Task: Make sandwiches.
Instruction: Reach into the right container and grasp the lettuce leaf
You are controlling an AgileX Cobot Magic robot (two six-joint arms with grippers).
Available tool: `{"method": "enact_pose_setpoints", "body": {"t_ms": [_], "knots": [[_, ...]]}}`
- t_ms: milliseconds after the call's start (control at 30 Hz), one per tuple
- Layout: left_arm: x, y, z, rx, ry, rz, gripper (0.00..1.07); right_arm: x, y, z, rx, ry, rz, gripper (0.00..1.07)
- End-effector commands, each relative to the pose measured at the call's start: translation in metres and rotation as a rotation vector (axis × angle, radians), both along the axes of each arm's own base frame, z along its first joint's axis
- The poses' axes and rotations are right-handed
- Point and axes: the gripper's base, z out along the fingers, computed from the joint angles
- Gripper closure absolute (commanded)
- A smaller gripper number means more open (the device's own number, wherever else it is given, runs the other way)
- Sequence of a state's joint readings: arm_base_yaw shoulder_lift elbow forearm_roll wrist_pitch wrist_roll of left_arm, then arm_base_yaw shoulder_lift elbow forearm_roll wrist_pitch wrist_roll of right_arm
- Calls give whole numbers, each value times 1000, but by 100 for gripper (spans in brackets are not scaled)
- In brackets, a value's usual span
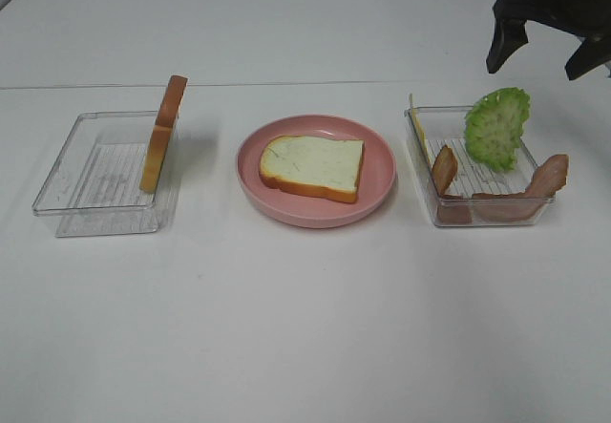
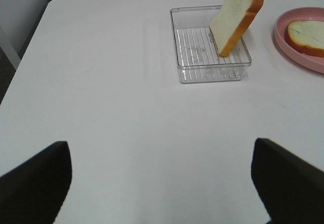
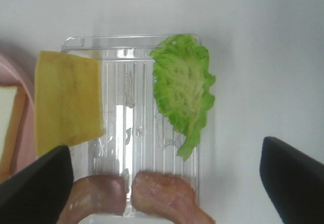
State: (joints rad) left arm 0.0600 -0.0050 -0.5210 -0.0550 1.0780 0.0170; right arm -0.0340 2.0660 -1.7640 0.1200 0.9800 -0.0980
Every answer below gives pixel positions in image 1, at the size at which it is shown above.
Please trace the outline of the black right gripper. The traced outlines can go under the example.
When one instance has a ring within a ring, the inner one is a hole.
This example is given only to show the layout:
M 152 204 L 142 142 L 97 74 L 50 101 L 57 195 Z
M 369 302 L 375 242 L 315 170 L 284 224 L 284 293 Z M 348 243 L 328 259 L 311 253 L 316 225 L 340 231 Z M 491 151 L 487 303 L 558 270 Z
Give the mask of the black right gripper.
M 526 21 L 585 37 L 565 65 L 569 80 L 610 61 L 610 0 L 496 0 L 493 12 L 495 30 L 486 58 L 490 74 L 529 42 Z

